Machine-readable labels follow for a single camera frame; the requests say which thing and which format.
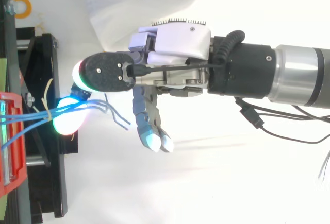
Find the yellow ring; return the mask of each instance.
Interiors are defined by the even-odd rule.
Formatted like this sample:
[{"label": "yellow ring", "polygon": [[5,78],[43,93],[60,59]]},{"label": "yellow ring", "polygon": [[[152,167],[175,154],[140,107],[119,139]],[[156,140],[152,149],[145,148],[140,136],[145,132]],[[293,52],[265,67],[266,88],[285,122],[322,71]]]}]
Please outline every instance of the yellow ring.
[{"label": "yellow ring", "polygon": [[30,1],[29,0],[15,0],[15,1],[22,1],[23,3],[25,3],[25,6],[26,6],[25,11],[23,13],[16,14],[15,18],[17,18],[17,19],[27,18],[31,14],[31,11],[32,11],[32,5],[31,5]]}]

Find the metal cylinder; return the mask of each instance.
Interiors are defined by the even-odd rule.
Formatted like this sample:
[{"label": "metal cylinder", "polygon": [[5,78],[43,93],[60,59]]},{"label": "metal cylinder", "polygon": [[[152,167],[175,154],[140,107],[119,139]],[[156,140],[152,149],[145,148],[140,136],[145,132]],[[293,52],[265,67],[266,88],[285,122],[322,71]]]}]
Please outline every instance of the metal cylinder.
[{"label": "metal cylinder", "polygon": [[318,76],[316,49],[280,45],[275,53],[276,70],[269,100],[299,106],[308,104]]},{"label": "metal cylinder", "polygon": [[319,81],[322,80],[322,82],[317,84],[319,85],[319,88],[316,89],[318,95],[310,106],[330,108],[330,50],[320,49],[320,52],[322,53],[321,60],[324,60],[324,63],[320,65],[320,67],[324,67],[324,70],[319,71]]},{"label": "metal cylinder", "polygon": [[27,156],[26,157],[26,165],[27,166],[42,166],[45,162],[43,161],[41,156]]},{"label": "metal cylinder", "polygon": [[30,40],[18,40],[17,41],[17,50],[27,50],[29,47]]}]

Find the blue wire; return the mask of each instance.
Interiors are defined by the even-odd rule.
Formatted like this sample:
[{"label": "blue wire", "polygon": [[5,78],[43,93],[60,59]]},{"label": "blue wire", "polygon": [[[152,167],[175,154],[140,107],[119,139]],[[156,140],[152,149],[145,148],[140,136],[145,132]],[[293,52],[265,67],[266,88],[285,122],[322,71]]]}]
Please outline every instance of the blue wire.
[{"label": "blue wire", "polygon": [[[60,108],[53,108],[50,109],[49,111],[51,112],[51,114],[56,113],[60,110],[63,109],[68,109],[68,108],[75,108],[75,107],[79,107],[83,104],[88,104],[89,101],[82,101],[79,103],[75,103],[75,104],[70,104],[64,107],[60,107]],[[40,115],[46,115],[48,116],[48,112],[47,111],[42,111],[42,112],[36,112],[36,113],[30,113],[30,114],[16,114],[16,115],[0,115],[0,118],[25,118],[25,117],[32,117],[32,116],[40,116]]]},{"label": "blue wire", "polygon": [[42,120],[42,121],[39,121],[39,122],[25,128],[24,130],[22,130],[21,132],[17,133],[15,136],[13,136],[11,139],[9,139],[5,144],[3,144],[1,146],[1,150],[4,150],[5,148],[7,148],[10,144],[12,144],[16,139],[18,139],[20,136],[24,135],[26,132],[28,132],[34,128],[37,128],[40,125],[46,124],[47,122],[48,122],[48,119]]},{"label": "blue wire", "polygon": [[[84,108],[78,108],[78,109],[72,109],[69,108],[67,110],[64,110],[62,112],[56,112],[52,115],[52,119],[54,119],[55,117],[58,117],[62,114],[65,113],[70,113],[70,112],[78,112],[78,111],[82,111],[82,110],[86,110],[86,109],[99,109],[102,112],[105,113],[105,111],[100,108],[100,107],[96,107],[96,106],[90,106],[90,107],[84,107]],[[30,121],[30,120],[38,120],[38,119],[42,119],[42,118],[48,118],[48,114],[46,115],[40,115],[40,116],[36,116],[36,117],[27,117],[27,118],[17,118],[17,119],[12,119],[12,120],[8,120],[8,121],[4,121],[4,122],[0,122],[0,125],[10,125],[13,123],[18,123],[18,122],[25,122],[25,121]]]},{"label": "blue wire", "polygon": [[[121,118],[123,121],[125,121],[126,123],[128,123],[130,125],[130,122],[127,121],[125,118],[123,118],[119,112],[108,102],[103,101],[103,100],[90,100],[90,101],[82,101],[76,104],[70,104],[67,105],[65,107],[61,107],[61,108],[54,108],[49,110],[52,114],[52,118],[58,117],[62,114],[65,113],[69,113],[69,112],[75,112],[75,111],[82,111],[82,110],[86,110],[86,109],[99,109],[102,112],[106,113],[105,110],[103,110],[101,107],[98,106],[90,106],[90,107],[85,107],[85,108],[78,108],[77,107],[83,105],[83,104],[96,104],[96,105],[100,105],[102,107],[108,106],[111,110],[112,113],[112,117],[113,120],[116,124],[118,124],[119,126],[121,126],[122,128],[124,128],[125,130],[128,130],[125,126],[123,126],[122,124],[120,124],[117,120],[116,120],[116,116],[115,114],[117,114],[117,116],[119,118]],[[0,125],[7,125],[7,124],[12,124],[12,123],[17,123],[17,122],[22,122],[22,121],[28,121],[28,120],[35,120],[35,119],[41,119],[41,118],[45,118],[45,117],[49,117],[48,116],[48,112],[47,111],[42,111],[39,113],[32,113],[32,114],[22,114],[22,115],[0,115],[0,118],[15,118],[16,119],[12,119],[12,120],[8,120],[5,122],[0,122]],[[8,140],[5,144],[3,144],[1,146],[1,150],[4,150],[5,148],[7,148],[10,144],[12,144],[16,139],[18,139],[20,136],[24,135],[26,132],[37,128],[40,125],[43,125],[45,123],[49,122],[49,119],[45,119],[42,121],[39,121],[33,125],[28,126],[27,128],[25,128],[24,130],[22,130],[21,132],[19,132],[18,134],[16,134],[15,136],[13,136],[10,140]]]}]

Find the metal rod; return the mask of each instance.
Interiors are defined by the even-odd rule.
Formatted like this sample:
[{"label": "metal rod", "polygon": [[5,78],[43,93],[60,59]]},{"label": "metal rod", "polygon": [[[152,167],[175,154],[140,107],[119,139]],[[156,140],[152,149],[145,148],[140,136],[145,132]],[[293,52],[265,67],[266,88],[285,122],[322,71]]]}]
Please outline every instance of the metal rod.
[{"label": "metal rod", "polygon": [[27,156],[26,157],[26,166],[42,166],[45,162],[42,159],[42,156]]},{"label": "metal rod", "polygon": [[17,41],[17,50],[27,50],[30,44],[30,40]]}]

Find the white fabric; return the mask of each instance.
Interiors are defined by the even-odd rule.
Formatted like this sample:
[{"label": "white fabric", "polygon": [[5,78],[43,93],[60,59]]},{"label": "white fabric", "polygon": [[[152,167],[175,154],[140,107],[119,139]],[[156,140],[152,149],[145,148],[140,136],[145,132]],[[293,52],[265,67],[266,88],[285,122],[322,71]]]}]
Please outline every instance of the white fabric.
[{"label": "white fabric", "polygon": [[187,8],[194,0],[86,0],[91,23],[104,50],[127,49],[139,27]]}]

